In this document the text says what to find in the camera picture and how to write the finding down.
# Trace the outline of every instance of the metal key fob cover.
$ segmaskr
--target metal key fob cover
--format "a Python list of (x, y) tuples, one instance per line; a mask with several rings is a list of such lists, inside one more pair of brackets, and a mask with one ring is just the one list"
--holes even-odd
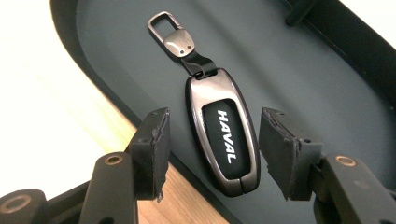
[(222, 192), (230, 197), (256, 189), (260, 157), (245, 101), (231, 76), (190, 77), (186, 83), (191, 128)]
[[(175, 28), (165, 38), (154, 29), (160, 20)], [(195, 51), (189, 33), (169, 12), (148, 20), (157, 42), (191, 75), (186, 83), (192, 132), (221, 191), (230, 197), (253, 191), (260, 182), (260, 157), (248, 108), (231, 76)]]

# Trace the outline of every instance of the wooden surface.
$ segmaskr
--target wooden surface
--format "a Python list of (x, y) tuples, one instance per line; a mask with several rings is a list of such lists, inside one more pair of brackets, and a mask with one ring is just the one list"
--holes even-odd
[[(0, 197), (36, 188), (50, 199), (124, 150), (135, 127), (65, 51), (49, 2), (3, 3), (0, 27)], [(173, 166), (166, 179), (160, 203), (138, 203), (141, 223), (226, 222)]]

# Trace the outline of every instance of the gray tray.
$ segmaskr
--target gray tray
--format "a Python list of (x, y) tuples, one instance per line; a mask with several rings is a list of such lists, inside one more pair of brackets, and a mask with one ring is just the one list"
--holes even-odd
[(229, 221), (314, 223), (313, 202), (285, 202), (263, 157), (261, 183), (255, 191), (228, 198), (214, 188), (191, 135), (184, 94), (187, 72), (168, 57), (147, 28), (148, 19), (163, 10), (189, 31), (198, 52), (231, 74), (245, 97), (257, 134), (262, 107), (292, 114), (322, 139), (324, 153), (360, 158), (383, 185), (396, 189), (394, 111), (308, 28), (286, 26), (283, 2), (58, 4), (75, 16), (71, 21), (77, 25), (58, 27), (61, 37), (78, 40), (66, 41), (66, 48), (127, 118), (138, 124), (148, 111), (169, 107), (177, 169)]

